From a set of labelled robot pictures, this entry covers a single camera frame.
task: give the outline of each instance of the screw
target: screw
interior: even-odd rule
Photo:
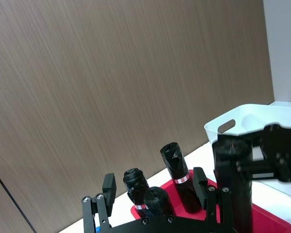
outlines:
[[[175,218],[172,217],[172,216],[169,216],[169,217],[167,218],[167,221],[168,221],[169,223],[173,223],[174,220],[175,220]]]
[[[88,202],[89,200],[90,200],[89,197],[85,197],[85,198],[83,198],[83,202]]]
[[[148,224],[149,221],[150,221],[150,220],[149,220],[147,217],[145,217],[145,218],[143,218],[143,219],[141,220],[142,224],[144,224],[144,225]]]

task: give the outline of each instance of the brown wood panel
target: brown wood panel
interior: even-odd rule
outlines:
[[[0,233],[33,233],[0,184]]]
[[[262,0],[0,0],[0,176],[39,233],[114,172],[274,100]]]

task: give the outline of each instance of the black bottle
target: black bottle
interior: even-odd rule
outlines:
[[[253,232],[251,177],[237,172],[237,163],[252,161],[251,142],[237,136],[218,135],[212,145],[218,188],[231,190],[235,230]]]
[[[149,188],[145,192],[144,202],[153,216],[175,215],[168,193],[162,188]]]
[[[147,184],[143,172],[137,168],[129,169],[124,173],[123,182],[127,189],[127,195],[134,203],[139,216],[151,216],[152,214],[144,204],[144,195],[149,185]]]
[[[188,213],[199,211],[201,205],[178,143],[172,142],[164,146],[161,149],[161,155],[174,181],[185,211]]]

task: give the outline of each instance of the black mount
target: black mount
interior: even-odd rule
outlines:
[[[108,217],[111,216],[114,203],[116,184],[113,173],[105,176],[103,193],[94,198],[86,196],[82,199],[84,233],[95,233],[95,214],[99,214],[100,232],[103,233],[237,233],[233,226],[231,196],[228,188],[217,190],[208,186],[208,180],[202,168],[194,168],[194,188],[199,195],[206,219],[195,220],[177,216],[144,217],[112,228]],[[220,207],[220,222],[216,219],[216,204]]]

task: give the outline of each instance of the white plastic basket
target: white plastic basket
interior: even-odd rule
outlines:
[[[235,120],[235,126],[223,134],[239,135],[249,133],[263,129],[265,125],[271,123],[279,123],[281,126],[291,127],[291,107],[245,104],[234,108],[205,125],[205,130],[211,143],[218,138],[218,128],[231,120]],[[253,149],[253,157],[254,160],[263,158],[259,148]],[[291,183],[282,183],[276,180],[261,182],[291,195]]]
[[[233,135],[263,129],[271,123],[291,127],[291,108],[261,104],[244,104],[234,108],[205,125],[211,143],[218,138],[218,128],[230,120],[235,120],[235,126],[224,133]]]

